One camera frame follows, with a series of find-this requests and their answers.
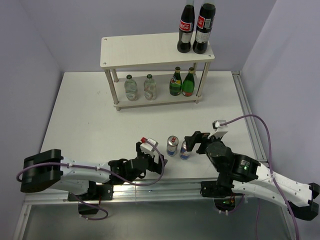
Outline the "clear bottle green cap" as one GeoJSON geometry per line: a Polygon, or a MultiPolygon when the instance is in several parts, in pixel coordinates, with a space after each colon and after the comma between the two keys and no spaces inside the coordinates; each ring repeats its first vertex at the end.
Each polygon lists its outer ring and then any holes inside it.
{"type": "Polygon", "coordinates": [[[146,79],[143,84],[144,97],[149,100],[155,100],[157,97],[157,85],[151,74],[146,76],[146,79]]]}
{"type": "Polygon", "coordinates": [[[126,76],[126,81],[124,83],[125,96],[129,101],[135,101],[138,98],[138,86],[136,81],[133,79],[131,74],[126,76]]]}

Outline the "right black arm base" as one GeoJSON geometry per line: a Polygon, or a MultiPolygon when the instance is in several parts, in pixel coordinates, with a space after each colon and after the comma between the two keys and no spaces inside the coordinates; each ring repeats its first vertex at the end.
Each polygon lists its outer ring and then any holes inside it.
{"type": "Polygon", "coordinates": [[[202,181],[200,186],[200,195],[204,198],[212,198],[214,208],[219,214],[228,216],[236,212],[244,203],[243,194],[232,192],[230,187],[219,185],[217,180],[202,181]]]}

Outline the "silver blue can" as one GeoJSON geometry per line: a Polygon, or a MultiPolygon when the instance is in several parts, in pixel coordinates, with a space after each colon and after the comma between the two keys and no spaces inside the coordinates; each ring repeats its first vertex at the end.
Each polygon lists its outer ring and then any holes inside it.
{"type": "Polygon", "coordinates": [[[191,156],[191,152],[187,151],[187,144],[186,144],[186,141],[184,140],[181,144],[179,157],[182,160],[188,160],[190,156],[191,156]]]}
{"type": "Polygon", "coordinates": [[[179,139],[174,135],[169,136],[167,139],[167,145],[166,145],[167,155],[171,157],[175,156],[178,151],[178,145],[179,145],[179,139]]]}

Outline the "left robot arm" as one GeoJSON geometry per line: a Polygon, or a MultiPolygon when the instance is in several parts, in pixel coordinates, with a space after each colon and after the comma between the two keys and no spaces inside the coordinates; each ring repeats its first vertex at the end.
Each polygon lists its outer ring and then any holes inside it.
{"type": "Polygon", "coordinates": [[[68,192],[68,201],[111,200],[114,186],[142,186],[136,180],[144,179],[148,171],[164,175],[168,161],[157,146],[153,139],[142,138],[135,145],[135,158],[91,164],[71,160],[63,157],[60,149],[51,149],[25,158],[16,179],[23,193],[54,189],[68,192]]]}

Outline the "green glass bottle red label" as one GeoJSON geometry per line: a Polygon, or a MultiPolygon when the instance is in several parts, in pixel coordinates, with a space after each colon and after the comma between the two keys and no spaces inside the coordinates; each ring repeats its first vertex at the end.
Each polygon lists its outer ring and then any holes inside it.
{"type": "Polygon", "coordinates": [[[183,83],[182,83],[182,94],[185,97],[192,96],[195,89],[195,80],[194,80],[195,69],[190,67],[188,70],[188,74],[186,75],[183,83]]]}

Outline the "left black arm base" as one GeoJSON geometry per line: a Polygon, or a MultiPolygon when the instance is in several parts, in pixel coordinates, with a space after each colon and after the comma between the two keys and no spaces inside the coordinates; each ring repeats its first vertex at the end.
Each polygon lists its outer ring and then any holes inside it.
{"type": "MultiPolygon", "coordinates": [[[[86,202],[86,201],[98,201],[98,204],[94,204],[95,207],[99,207],[101,201],[110,201],[113,197],[113,186],[110,184],[96,184],[93,183],[87,190],[87,193],[81,195],[72,195],[68,193],[67,200],[69,202],[76,202],[77,197],[86,202]]],[[[79,214],[86,215],[95,215],[98,213],[98,210],[92,206],[86,206],[83,203],[78,203],[78,212],[79,214]]]]}

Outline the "green glass bottle yellow label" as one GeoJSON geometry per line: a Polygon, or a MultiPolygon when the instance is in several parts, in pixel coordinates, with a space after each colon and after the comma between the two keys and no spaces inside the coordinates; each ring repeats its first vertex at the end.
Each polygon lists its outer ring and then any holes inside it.
{"type": "Polygon", "coordinates": [[[177,66],[169,82],[169,93],[172,96],[178,96],[182,91],[182,78],[180,75],[181,68],[177,66]]]}

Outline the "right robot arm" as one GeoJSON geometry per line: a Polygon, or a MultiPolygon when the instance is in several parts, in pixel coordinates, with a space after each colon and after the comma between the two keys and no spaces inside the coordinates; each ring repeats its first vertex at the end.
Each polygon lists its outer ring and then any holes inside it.
{"type": "Polygon", "coordinates": [[[294,217],[311,221],[319,214],[315,198],[320,194],[317,183],[300,183],[247,155],[234,153],[222,142],[222,135],[195,131],[185,136],[187,151],[196,144],[196,153],[206,155],[218,172],[217,180],[201,182],[200,194],[206,198],[250,195],[269,201],[293,212],[294,217]]]}

